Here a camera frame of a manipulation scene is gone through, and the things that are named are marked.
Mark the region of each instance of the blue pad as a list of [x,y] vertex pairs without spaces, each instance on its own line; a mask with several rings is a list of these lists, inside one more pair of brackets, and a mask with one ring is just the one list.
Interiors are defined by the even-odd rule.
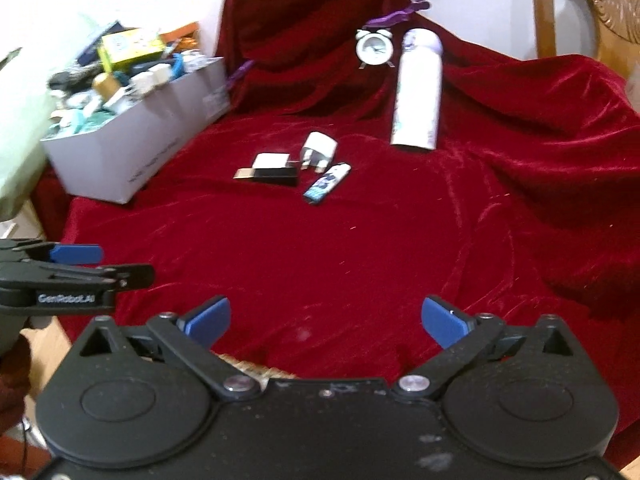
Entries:
[[89,265],[99,264],[104,258],[100,245],[57,244],[49,251],[49,259],[56,264]]
[[470,332],[466,321],[430,298],[426,298],[422,304],[422,326],[444,349]]
[[181,330],[207,350],[226,332],[231,324],[231,305],[227,298],[212,298],[196,310],[193,318],[185,321]]

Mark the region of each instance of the water bottle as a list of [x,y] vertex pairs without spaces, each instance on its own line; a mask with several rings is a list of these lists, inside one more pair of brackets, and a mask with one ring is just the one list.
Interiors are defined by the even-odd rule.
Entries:
[[402,38],[392,144],[436,149],[441,55],[440,38],[426,28],[412,28]]

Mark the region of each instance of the alarm clock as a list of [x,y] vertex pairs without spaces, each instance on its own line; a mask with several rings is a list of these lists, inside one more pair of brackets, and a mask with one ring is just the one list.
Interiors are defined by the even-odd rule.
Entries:
[[394,53],[394,46],[391,43],[391,31],[381,28],[375,32],[371,30],[359,30],[356,33],[356,54],[362,61],[362,67],[365,65],[382,65],[387,63],[393,66],[389,61]]

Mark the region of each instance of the lighter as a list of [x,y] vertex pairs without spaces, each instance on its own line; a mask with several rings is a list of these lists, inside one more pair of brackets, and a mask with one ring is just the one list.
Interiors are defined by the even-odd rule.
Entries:
[[316,180],[313,186],[306,190],[303,197],[310,204],[319,204],[350,171],[351,166],[344,162],[332,166],[322,177]]

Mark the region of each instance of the metal screw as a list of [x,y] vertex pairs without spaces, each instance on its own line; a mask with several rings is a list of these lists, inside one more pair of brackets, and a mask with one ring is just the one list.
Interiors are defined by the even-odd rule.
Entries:
[[248,392],[254,384],[254,380],[249,376],[234,375],[225,381],[224,386],[230,392]]
[[398,381],[398,386],[406,392],[423,392],[431,381],[422,375],[405,375]]

